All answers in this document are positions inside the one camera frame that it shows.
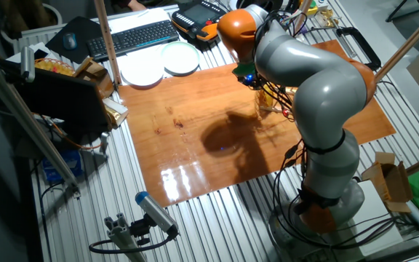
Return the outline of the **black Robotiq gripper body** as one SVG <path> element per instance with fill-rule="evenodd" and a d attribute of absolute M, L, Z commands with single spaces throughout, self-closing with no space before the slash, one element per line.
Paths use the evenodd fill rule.
<path fill-rule="evenodd" d="M 239 77 L 239 82 L 251 90 L 261 90 L 267 84 L 267 81 L 257 74 L 247 74 Z"/>

